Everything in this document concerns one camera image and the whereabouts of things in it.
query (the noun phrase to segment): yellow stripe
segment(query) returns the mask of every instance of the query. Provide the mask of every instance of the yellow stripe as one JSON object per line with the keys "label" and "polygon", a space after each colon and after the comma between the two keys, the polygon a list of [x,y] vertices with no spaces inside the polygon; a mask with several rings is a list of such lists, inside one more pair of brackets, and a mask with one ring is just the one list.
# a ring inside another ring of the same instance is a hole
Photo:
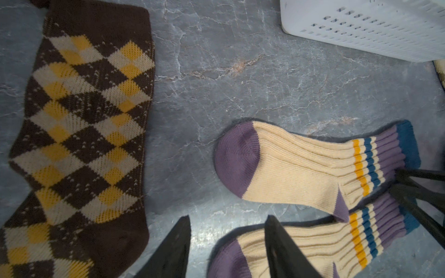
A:
{"label": "yellow stripe", "polygon": [[356,162],[354,163],[356,166],[356,176],[357,180],[360,181],[360,185],[363,188],[363,196],[367,196],[369,194],[369,185],[366,182],[366,178],[364,177],[363,172],[363,163],[361,162],[362,156],[360,155],[360,142],[358,139],[352,141],[352,145],[354,146],[354,157],[356,158]]}
{"label": "yellow stripe", "polygon": [[349,223],[351,224],[352,242],[354,243],[357,259],[359,260],[362,269],[364,269],[368,264],[368,260],[366,259],[365,252],[363,251],[363,245],[361,244],[360,231],[357,228],[358,222],[356,213],[349,215]]}

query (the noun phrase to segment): ribbed knit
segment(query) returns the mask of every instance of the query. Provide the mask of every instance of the ribbed knit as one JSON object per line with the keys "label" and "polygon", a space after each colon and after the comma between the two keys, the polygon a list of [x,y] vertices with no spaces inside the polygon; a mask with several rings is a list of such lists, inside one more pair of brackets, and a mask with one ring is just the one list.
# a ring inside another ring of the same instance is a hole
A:
{"label": "ribbed knit", "polygon": [[[385,194],[352,213],[349,223],[285,229],[322,277],[352,278],[394,239],[418,226],[412,215]],[[268,277],[263,229],[243,234],[221,248],[208,274],[208,278]]]}
{"label": "ribbed knit", "polygon": [[345,143],[295,135],[249,121],[219,141],[215,169],[238,197],[309,205],[348,221],[348,210],[400,167],[418,168],[413,127],[403,121],[383,133]]}

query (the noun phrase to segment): purple stripe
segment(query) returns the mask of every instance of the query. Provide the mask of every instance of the purple stripe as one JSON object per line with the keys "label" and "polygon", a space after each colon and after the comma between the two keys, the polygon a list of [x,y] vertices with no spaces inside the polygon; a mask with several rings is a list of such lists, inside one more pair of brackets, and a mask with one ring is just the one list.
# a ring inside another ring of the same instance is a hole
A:
{"label": "purple stripe", "polygon": [[215,151],[215,170],[222,183],[242,198],[259,163],[259,139],[251,121],[229,130]]}
{"label": "purple stripe", "polygon": [[400,223],[395,224],[387,230],[383,236],[379,236],[382,241],[383,249],[388,248],[396,238],[401,238],[406,235],[405,224],[403,223],[403,216],[400,216]]}
{"label": "purple stripe", "polygon": [[383,151],[382,148],[379,149],[379,147],[377,147],[377,157],[379,158],[379,162],[384,161],[390,157],[403,154],[402,149],[399,147],[399,141],[396,141],[396,142],[393,142],[390,144],[386,144],[386,145],[392,145],[392,147],[385,151]]}
{"label": "purple stripe", "polygon": [[382,164],[380,164],[380,170],[383,172],[383,177],[388,180],[392,178],[391,172],[394,172],[395,169],[402,168],[403,166],[405,166],[403,160],[393,157],[383,161]]}
{"label": "purple stripe", "polygon": [[392,197],[385,196],[374,202],[377,231],[383,248],[387,248],[394,239],[406,234],[404,216],[400,214],[399,204]]}
{"label": "purple stripe", "polygon": [[207,278],[252,278],[238,240],[233,240],[218,252]]}
{"label": "purple stripe", "polygon": [[380,207],[384,207],[387,202],[394,202],[394,198],[391,197],[390,194],[386,193],[383,194],[381,197],[379,197],[377,200],[375,200],[373,204],[373,211],[378,210]]}
{"label": "purple stripe", "polygon": [[396,133],[397,131],[397,127],[395,125],[393,125],[391,128],[385,130],[384,132],[380,133],[379,135],[376,136],[376,141],[381,141],[385,138],[387,138],[388,136],[393,135],[394,133]]}

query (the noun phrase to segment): argyle pattern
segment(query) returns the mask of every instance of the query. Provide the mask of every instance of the argyle pattern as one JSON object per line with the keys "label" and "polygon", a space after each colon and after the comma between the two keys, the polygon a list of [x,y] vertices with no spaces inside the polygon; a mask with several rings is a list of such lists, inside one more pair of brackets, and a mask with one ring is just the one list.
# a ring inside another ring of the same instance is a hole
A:
{"label": "argyle pattern", "polygon": [[144,208],[154,48],[45,24],[10,152],[32,192],[0,229],[0,277],[96,277],[78,234]]}

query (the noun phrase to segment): brown argyle sock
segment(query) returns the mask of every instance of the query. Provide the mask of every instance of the brown argyle sock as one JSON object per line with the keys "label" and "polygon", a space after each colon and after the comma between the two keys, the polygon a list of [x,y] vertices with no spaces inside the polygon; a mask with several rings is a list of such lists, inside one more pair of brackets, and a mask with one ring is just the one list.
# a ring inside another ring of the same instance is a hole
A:
{"label": "brown argyle sock", "polygon": [[148,241],[149,14],[51,1],[43,35],[10,152],[32,191],[0,229],[0,277],[117,277]]}

